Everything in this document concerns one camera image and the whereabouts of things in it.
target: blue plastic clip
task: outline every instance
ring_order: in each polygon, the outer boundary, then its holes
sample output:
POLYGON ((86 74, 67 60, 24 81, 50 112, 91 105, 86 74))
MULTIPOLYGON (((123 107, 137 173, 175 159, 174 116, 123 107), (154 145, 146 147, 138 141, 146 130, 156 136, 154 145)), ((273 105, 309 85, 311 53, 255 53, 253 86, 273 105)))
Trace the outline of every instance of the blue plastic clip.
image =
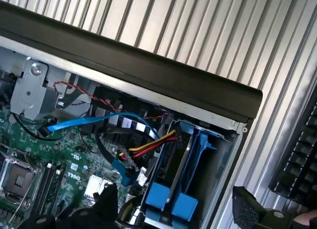
POLYGON ((184 193, 179 193, 178 197, 172 208, 172 214, 176 217, 182 218, 184 220, 190 221, 198 200, 184 193))
POLYGON ((199 163, 199 159, 203 153, 203 151, 205 149, 214 149, 216 150, 216 147, 214 147, 213 145, 211 145, 211 143, 208 141, 208 135, 207 134, 204 134, 204 133, 200 133, 200 136, 199 136, 199 148, 197 149, 196 151, 196 154, 195 154, 195 158, 193 160, 193 164, 192 164, 192 167, 191 169, 188 171, 188 174, 187 174, 187 182, 186 182, 186 189, 185 189, 185 192, 187 192, 188 188, 189 188, 189 185, 190 185, 190 182, 192 181, 193 177, 194 177, 194 173, 196 171, 196 168, 198 166, 198 163, 199 163))
POLYGON ((127 176, 127 169, 118 161, 118 160, 114 160, 112 162, 112 165, 111 165, 114 169, 116 169, 117 171, 119 171, 120 175, 122 176, 122 181, 121 181, 121 184, 123 186, 129 186, 129 185, 132 185, 137 177, 138 177, 138 174, 139 172, 135 172, 132 177, 128 177, 127 176))

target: ribbed metal panel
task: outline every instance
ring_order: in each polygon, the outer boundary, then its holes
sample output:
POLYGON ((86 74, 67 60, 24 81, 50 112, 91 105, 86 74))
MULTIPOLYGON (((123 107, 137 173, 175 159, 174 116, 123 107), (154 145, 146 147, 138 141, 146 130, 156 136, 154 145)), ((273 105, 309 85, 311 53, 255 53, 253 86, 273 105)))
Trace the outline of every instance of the ribbed metal panel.
MULTIPOLYGON (((266 207, 297 206, 267 185, 316 85, 317 0, 5 1, 261 89, 231 183, 266 207)), ((229 196, 221 208, 215 225, 236 228, 229 196)))

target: black wire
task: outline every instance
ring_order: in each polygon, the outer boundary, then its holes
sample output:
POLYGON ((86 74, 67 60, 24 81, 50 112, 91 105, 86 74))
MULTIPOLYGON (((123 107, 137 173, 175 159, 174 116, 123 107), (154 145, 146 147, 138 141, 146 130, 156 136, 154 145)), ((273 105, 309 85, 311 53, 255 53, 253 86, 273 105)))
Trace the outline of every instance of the black wire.
POLYGON ((89 147, 89 145, 85 142, 85 140, 84 140, 84 138, 83 138, 83 136, 82 136, 81 133, 79 133, 79 137, 80 137, 81 141, 83 142, 84 146, 85 146, 91 153, 94 153, 94 154, 95 154, 95 152, 93 152, 93 150, 92 150, 92 149, 89 147))
POLYGON ((98 146, 101 154, 104 156, 104 158, 110 164, 112 164, 113 161, 115 160, 115 157, 109 151, 107 151, 107 149, 104 147, 104 145, 102 144, 102 142, 101 142, 101 140, 99 138, 99 134, 98 133, 95 135, 95 139, 96 139, 96 143, 97 143, 97 146, 98 146))
POLYGON ((145 132, 139 131, 137 129, 132 129, 132 128, 110 126, 106 128, 105 134, 134 134, 134 135, 139 135, 141 137, 144 137, 148 139, 149 141, 155 141, 154 138, 152 138, 150 135, 146 134, 145 132))
POLYGON ((8 83, 8 84, 13 84, 14 83, 12 81, 9 81, 9 80, 3 79, 3 78, 0 79, 0 82, 4 82, 4 83, 8 83))
POLYGON ((43 125, 46 123, 46 121, 43 122, 28 122, 26 120, 24 120, 23 118, 21 118, 21 116, 18 116, 20 122, 24 123, 25 125, 43 125))
POLYGON ((62 138, 64 138, 66 135, 60 137, 60 138, 57 138, 57 139, 46 139, 46 138, 42 138, 40 136, 37 136, 36 134, 34 134, 33 132, 31 132, 25 125, 23 125, 23 123, 20 121, 19 117, 17 116, 17 114, 12 114, 14 119, 16 120, 16 122, 23 128, 23 130, 26 131, 26 133, 28 133, 30 136, 34 137, 35 139, 37 140, 40 140, 40 141, 47 141, 47 142, 55 142, 55 141, 59 141, 61 140, 62 138))
POLYGON ((143 227, 140 227, 140 226, 136 226, 136 225, 131 225, 129 223, 126 223, 120 219, 116 219, 114 221, 119 227, 121 228, 131 228, 131 229, 142 229, 143 227))

